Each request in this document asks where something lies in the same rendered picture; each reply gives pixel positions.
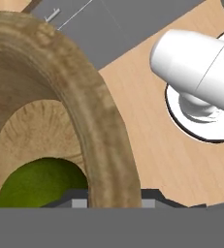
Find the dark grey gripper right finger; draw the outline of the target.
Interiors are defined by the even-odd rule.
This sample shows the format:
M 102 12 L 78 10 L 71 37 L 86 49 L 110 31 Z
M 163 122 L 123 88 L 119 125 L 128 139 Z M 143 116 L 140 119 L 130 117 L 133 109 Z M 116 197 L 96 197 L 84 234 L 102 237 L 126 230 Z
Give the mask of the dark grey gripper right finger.
M 144 208 L 185 208 L 185 205 L 166 199 L 159 189 L 142 189 Z

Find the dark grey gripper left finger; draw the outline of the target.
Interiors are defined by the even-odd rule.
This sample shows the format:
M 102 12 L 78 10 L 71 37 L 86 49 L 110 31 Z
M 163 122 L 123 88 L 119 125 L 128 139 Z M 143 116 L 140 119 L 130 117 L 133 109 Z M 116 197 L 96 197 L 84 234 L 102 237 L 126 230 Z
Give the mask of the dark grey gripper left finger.
M 88 208 L 88 190 L 68 190 L 59 200 L 46 204 L 46 207 Z

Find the brown wooden bowl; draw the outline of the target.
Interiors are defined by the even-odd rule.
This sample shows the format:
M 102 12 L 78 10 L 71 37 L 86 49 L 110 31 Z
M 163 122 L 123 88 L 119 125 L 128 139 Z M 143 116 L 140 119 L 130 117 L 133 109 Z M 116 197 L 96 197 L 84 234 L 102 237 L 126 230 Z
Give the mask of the brown wooden bowl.
M 92 207 L 139 207 L 141 183 L 124 121 L 81 49 L 32 15 L 0 11 L 0 132 L 19 108 L 60 101 L 74 125 Z

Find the green lime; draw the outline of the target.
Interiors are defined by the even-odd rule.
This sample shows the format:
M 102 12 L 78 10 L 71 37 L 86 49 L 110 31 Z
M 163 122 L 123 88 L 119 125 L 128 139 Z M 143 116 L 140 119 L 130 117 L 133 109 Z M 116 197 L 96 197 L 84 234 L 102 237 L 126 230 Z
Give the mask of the green lime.
M 0 190 L 0 207 L 42 207 L 59 200 L 68 190 L 87 188 L 87 178 L 78 165 L 59 158 L 42 158 L 8 176 Z

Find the plain grey cupboard front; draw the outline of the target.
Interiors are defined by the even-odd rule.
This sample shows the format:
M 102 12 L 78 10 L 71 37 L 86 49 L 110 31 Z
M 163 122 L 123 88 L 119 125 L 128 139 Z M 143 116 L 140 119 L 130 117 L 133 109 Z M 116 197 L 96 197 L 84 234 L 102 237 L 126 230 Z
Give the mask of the plain grey cupboard front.
M 205 0 L 92 0 L 61 29 L 100 70 Z

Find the white round pedestal fitting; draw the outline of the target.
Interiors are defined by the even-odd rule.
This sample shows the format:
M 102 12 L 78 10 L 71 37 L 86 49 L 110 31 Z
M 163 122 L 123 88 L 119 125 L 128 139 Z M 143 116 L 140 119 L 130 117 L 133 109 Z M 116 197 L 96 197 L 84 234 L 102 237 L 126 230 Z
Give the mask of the white round pedestal fitting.
M 196 140 L 224 142 L 224 32 L 171 29 L 153 45 L 149 65 L 167 83 L 165 102 L 178 128 Z

